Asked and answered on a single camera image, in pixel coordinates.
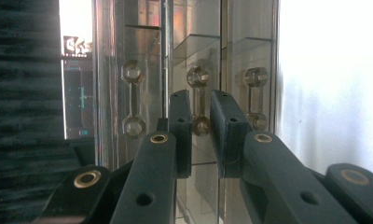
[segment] brass insert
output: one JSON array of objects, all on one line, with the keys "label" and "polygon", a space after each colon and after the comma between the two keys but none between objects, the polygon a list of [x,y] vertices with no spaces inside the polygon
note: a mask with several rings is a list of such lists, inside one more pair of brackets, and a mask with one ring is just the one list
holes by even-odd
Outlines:
[{"label": "brass insert", "polygon": [[99,181],[102,175],[96,170],[87,171],[74,179],[74,186],[78,189],[91,187]]},{"label": "brass insert", "polygon": [[369,185],[370,181],[365,175],[358,171],[344,169],[340,171],[341,176],[356,185]]},{"label": "brass insert", "polygon": [[155,134],[151,137],[151,142],[155,144],[162,144],[167,142],[168,136],[166,134]]},{"label": "brass insert", "polygon": [[254,138],[256,139],[256,141],[261,143],[269,143],[273,141],[273,139],[269,135],[264,133],[257,133]]}]

